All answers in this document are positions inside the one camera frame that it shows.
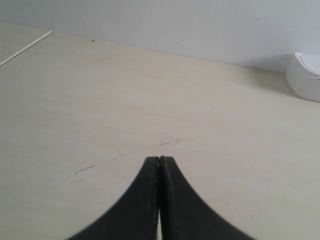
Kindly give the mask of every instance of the white plastic container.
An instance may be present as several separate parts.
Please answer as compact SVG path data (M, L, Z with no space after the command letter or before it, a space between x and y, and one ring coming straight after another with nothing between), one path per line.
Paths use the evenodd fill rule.
M285 76L298 96L320 102L320 56L295 53Z

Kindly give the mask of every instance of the dark mark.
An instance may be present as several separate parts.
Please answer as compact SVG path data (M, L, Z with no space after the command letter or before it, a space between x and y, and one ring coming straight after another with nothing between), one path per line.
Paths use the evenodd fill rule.
M75 171L74 173L75 173L75 175L77 175L78 173L80 173L80 172L82 172L82 171L85 171L85 170L87 170L87 169L93 168L94 166L97 166L97 164L92 165L92 166L88 166L88 167L83 168L83 169L80 169L79 171Z

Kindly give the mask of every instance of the thin white stick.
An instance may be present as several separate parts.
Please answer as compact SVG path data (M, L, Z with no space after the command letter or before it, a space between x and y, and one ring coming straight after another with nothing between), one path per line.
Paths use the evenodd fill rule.
M33 41L32 43L30 43L29 45L25 46L24 48L22 48L21 50L17 51L15 54L13 54L12 56L8 57L6 60L0 62L0 67L9 62L11 59L15 58L16 56L18 56L19 54L21 54L22 52L24 52L25 50L27 50L28 48L32 47L33 45L35 45L36 43L40 42L42 39L48 37L50 34L52 34L53 32L50 30L48 31L45 35L39 37L37 40Z

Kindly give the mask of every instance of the wooden table surface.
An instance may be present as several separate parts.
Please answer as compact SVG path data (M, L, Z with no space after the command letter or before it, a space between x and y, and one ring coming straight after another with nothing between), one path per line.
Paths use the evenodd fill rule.
M0 22L0 66L12 55L51 31Z
M280 73L53 33L0 67L0 239L62 240L147 156L257 240L320 235L320 105Z

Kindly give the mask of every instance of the white wall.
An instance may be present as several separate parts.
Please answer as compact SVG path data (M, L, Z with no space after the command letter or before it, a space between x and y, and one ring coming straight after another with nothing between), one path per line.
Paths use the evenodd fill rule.
M293 52L320 55L319 9L319 0L0 0L0 21L285 72Z

